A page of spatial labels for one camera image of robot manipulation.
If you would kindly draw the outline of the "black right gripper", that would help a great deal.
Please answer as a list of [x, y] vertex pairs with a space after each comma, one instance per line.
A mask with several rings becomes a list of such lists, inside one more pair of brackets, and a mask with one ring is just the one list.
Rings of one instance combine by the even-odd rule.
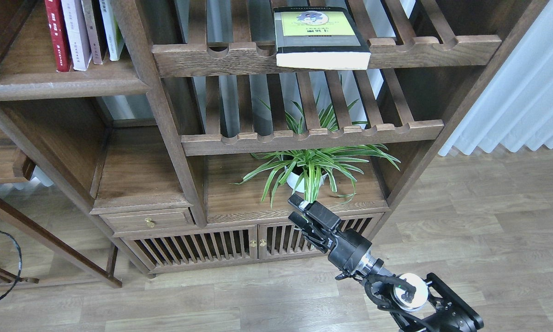
[[315, 248], [328, 253], [327, 259], [344, 277], [366, 277], [371, 272], [373, 244], [368, 239], [353, 229], [339, 232], [341, 219], [320, 202], [305, 201], [297, 194], [291, 195], [288, 202], [300, 212], [291, 213], [288, 219]]

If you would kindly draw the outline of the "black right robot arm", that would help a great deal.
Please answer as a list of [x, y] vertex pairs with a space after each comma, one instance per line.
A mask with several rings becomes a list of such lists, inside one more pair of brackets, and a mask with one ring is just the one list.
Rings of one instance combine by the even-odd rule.
[[297, 209], [289, 220], [315, 248], [327, 254], [341, 273], [364, 288], [377, 308], [390, 313], [401, 332], [476, 332], [481, 316], [434, 273], [422, 279], [413, 273], [396, 275], [371, 254], [371, 242], [353, 229], [342, 231], [341, 219], [320, 202], [296, 194], [289, 203]]

